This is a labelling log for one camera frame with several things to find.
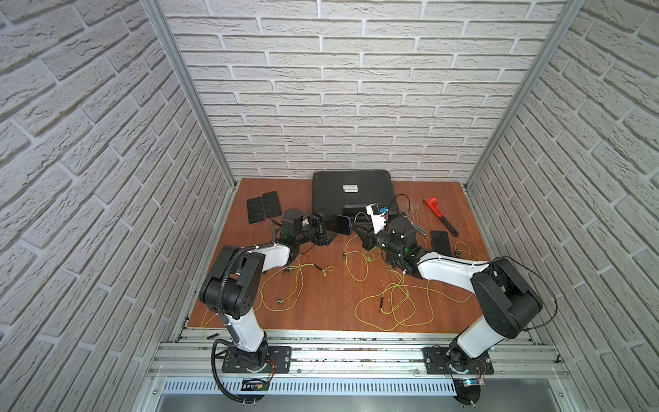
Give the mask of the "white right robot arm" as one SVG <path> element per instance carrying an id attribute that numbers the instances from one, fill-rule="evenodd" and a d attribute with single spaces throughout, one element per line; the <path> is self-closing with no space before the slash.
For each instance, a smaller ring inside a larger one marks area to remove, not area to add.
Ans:
<path id="1" fill-rule="evenodd" d="M 385 261 L 404 274 L 475 295 L 482 315 L 451 341 L 444 355 L 455 367 L 465 369 L 467 362 L 492 346 L 517 337 L 543 309 L 541 297 L 507 257 L 478 262 L 447 257 L 419 247 L 413 239 L 415 232 L 393 229 L 375 233 L 356 227 L 355 233 L 366 250 L 377 247 Z"/>

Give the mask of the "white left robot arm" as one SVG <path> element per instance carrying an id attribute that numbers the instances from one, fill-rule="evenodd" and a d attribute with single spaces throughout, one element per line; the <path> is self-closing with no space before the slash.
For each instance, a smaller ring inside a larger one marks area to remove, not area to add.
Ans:
<path id="1" fill-rule="evenodd" d="M 271 229 L 273 240 L 268 244 L 225 245 L 199 291 L 200 302 L 219 316 L 241 355 L 262 356 L 267 351 L 266 333 L 253 309 L 262 274 L 293 264 L 307 243 L 323 247 L 336 235 L 350 235 L 352 224 L 342 215 L 307 216 L 289 209 Z"/>

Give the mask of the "blue-edged smartphone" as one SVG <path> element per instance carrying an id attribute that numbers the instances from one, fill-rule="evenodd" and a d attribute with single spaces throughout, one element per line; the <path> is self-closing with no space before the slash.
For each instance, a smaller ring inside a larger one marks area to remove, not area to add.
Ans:
<path id="1" fill-rule="evenodd" d="M 325 222 L 326 230 L 345 236 L 352 233 L 352 221 L 348 216 L 334 215 Z"/>

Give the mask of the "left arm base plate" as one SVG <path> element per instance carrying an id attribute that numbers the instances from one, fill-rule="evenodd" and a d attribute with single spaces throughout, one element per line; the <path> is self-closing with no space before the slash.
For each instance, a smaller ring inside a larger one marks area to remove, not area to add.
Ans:
<path id="1" fill-rule="evenodd" d="M 256 352 L 246 352 L 239 348 L 229 348 L 224 355 L 221 372 L 224 374 L 270 374 L 275 366 L 275 374 L 287 374 L 292 359 L 290 346 L 269 346 Z"/>

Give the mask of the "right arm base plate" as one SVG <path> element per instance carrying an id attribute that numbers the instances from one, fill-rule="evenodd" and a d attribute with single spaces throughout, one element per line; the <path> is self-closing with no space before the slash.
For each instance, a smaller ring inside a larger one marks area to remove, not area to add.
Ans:
<path id="1" fill-rule="evenodd" d="M 460 348 L 448 348 L 434 345 L 422 350 L 424 365 L 429 375 L 465 375 L 494 374 L 493 362 L 487 351 L 478 357 L 465 355 Z"/>

